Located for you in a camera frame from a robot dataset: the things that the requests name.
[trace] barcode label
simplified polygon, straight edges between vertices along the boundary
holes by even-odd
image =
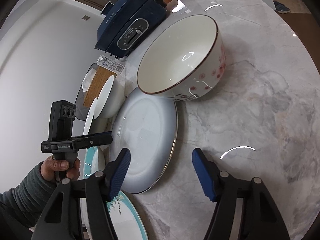
[[[120,64],[120,63],[118,63],[108,57],[103,57],[103,60],[101,60],[102,58],[99,57],[99,59],[100,60],[97,61],[97,65],[104,67],[114,73],[121,74],[121,72],[124,68],[124,65],[122,65],[122,64]]]

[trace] white ceramic bowl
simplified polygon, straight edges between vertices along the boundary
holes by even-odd
[[[225,67],[216,22],[207,15],[192,15],[155,39],[142,58],[137,82],[146,94],[193,100],[218,83]]]
[[[124,89],[115,79],[115,76],[108,78],[104,84],[94,111],[93,118],[110,118],[113,117],[125,100]]]

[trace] white wall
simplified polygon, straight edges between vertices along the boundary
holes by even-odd
[[[103,19],[105,18],[104,15],[100,14],[99,10],[97,10],[97,9],[95,9],[95,8],[89,6],[89,5],[86,5],[84,3],[80,3],[80,2],[75,1],[75,0],[56,0],[56,1],[61,1],[61,2],[65,2],[65,3],[71,4],[71,5],[77,6],[77,7],[81,8],[81,9],[84,9],[84,10],[86,10],[88,12],[91,12],[92,14],[98,15],[99,17],[101,17]]]
[[[84,15],[91,18],[84,21]],[[40,144],[48,138],[51,104],[74,103],[101,53],[94,49],[101,20],[64,2],[40,0],[0,41],[0,192],[17,186],[49,156]],[[74,135],[83,126],[75,122]]]
[[[39,0],[19,0],[0,29],[0,41],[7,31]]]

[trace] fingernail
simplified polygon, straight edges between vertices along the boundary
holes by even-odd
[[[67,161],[63,161],[63,162],[61,163],[61,167],[62,167],[62,168],[68,167],[68,162],[67,162]]]

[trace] black handle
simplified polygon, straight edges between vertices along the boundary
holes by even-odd
[[[53,158],[55,160],[69,162],[68,170],[70,170],[74,167],[74,164],[75,164],[77,157],[78,157],[77,152],[66,152],[66,153],[54,153],[53,154]],[[63,180],[64,178],[67,177],[67,171],[55,171],[54,172],[57,183],[59,183],[61,180]]]

